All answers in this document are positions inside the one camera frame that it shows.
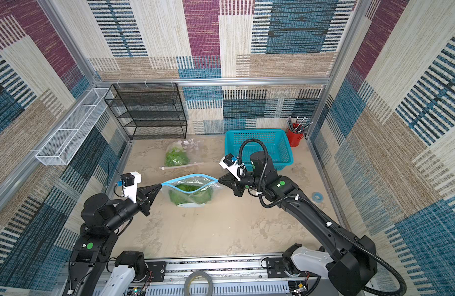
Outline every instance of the white mesh basket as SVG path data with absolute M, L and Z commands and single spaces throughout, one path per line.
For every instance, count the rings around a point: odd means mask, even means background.
M 108 90 L 94 88 L 89 91 L 35 157 L 44 165 L 68 165 L 106 110 L 104 95 L 106 99 L 113 98 Z

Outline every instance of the patterned carpet wall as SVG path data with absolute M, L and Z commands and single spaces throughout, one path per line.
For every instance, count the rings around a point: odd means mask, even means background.
M 68 166 L 39 165 L 0 212 L 0 296 L 50 295 L 87 198 L 105 191 L 126 142 L 106 110 Z
M 55 0 L 103 80 L 327 76 L 355 0 Z
M 289 115 L 311 118 L 323 85 L 180 87 L 188 134 L 287 128 Z
M 88 86 L 36 0 L 0 0 L 0 184 Z
M 0 184 L 88 86 L 36 0 L 0 0 Z M 50 294 L 125 145 L 106 112 L 67 167 L 25 181 L 0 212 L 0 296 Z
M 407 295 L 455 296 L 455 0 L 373 0 L 345 63 L 311 136 L 333 198 Z

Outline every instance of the blue basket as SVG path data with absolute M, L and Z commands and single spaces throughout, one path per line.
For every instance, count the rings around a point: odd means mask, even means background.
M 272 157 L 273 166 L 277 170 L 283 169 L 293 163 L 293 154 L 291 153 L 287 135 L 281 129 L 228 131 L 224 142 L 225 155 L 231 153 L 234 156 L 238 156 L 242 143 L 251 138 L 259 139 L 265 144 L 270 157 Z M 246 144 L 242 150 L 242 161 L 248 171 L 252 171 L 250 156 L 257 151 L 262 151 L 262 147 L 255 142 Z

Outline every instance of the plastic bag of vegetables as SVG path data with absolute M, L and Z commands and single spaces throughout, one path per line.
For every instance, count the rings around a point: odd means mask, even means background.
M 162 192 L 180 207 L 204 206 L 212 200 L 218 180 L 208 175 L 192 174 L 162 183 Z
M 187 167 L 201 163 L 201 141 L 178 140 L 168 145 L 165 163 L 160 169 Z

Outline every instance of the black mounting plate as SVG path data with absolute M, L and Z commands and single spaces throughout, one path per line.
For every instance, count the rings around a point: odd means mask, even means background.
M 265 259 L 265 263 L 267 264 L 267 276 L 269 278 L 289 278 L 289 276 L 285 273 L 284 263 L 282 262 L 282 257 L 277 258 L 270 258 L 267 257 Z M 302 271 L 300 272 L 300 277 L 306 277 L 307 272 Z M 317 276 L 316 274 L 310 272 L 311 277 Z
M 152 283 L 160 283 L 165 278 L 165 267 L 167 262 L 165 261 L 150 261 L 145 262 L 148 270 L 152 272 Z

